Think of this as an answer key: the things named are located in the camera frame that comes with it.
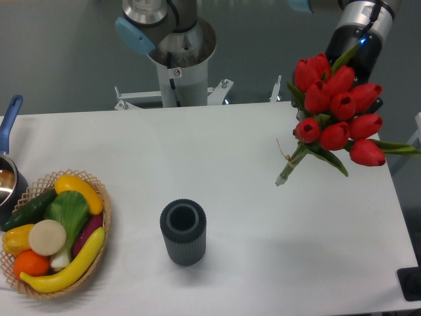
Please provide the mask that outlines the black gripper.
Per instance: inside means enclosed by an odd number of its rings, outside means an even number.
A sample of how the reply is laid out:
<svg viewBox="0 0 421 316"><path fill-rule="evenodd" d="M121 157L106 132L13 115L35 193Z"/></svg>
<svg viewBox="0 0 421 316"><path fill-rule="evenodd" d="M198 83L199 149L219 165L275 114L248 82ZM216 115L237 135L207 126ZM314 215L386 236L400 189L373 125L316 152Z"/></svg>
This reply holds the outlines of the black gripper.
<svg viewBox="0 0 421 316"><path fill-rule="evenodd" d="M370 84L368 79L379 54L379 49L348 49L336 57L327 52L299 60L291 84L292 104L297 109L297 118L303 119L310 115L310 111L305 108L305 96L310 86L318 80L330 84L331 92L348 87L349 91L359 97L356 114L376 112L382 104L378 101L382 87Z"/></svg>

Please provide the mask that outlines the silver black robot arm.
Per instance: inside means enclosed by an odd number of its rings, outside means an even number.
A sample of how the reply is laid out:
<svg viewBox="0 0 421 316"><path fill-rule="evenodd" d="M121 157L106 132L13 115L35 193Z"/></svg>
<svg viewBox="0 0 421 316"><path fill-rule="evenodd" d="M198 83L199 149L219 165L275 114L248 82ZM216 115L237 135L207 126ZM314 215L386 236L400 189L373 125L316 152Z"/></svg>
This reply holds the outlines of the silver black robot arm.
<svg viewBox="0 0 421 316"><path fill-rule="evenodd" d="M401 1L290 1L289 6L306 13L323 11L342 12L341 18L326 48L331 63L336 62L355 44L360 48L347 65L354 68L354 86L368 83L374 65L378 60L384 42L395 17L401 8Z"/></svg>

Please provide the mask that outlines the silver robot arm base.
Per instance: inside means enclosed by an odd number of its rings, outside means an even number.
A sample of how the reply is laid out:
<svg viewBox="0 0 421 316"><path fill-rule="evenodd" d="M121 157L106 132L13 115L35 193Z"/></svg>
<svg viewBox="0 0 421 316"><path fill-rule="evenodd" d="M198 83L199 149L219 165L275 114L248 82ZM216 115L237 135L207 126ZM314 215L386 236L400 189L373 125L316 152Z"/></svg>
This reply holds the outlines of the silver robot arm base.
<svg viewBox="0 0 421 316"><path fill-rule="evenodd" d="M119 38L155 64L164 107L208 103L208 62L216 33L196 1L123 1Z"/></svg>

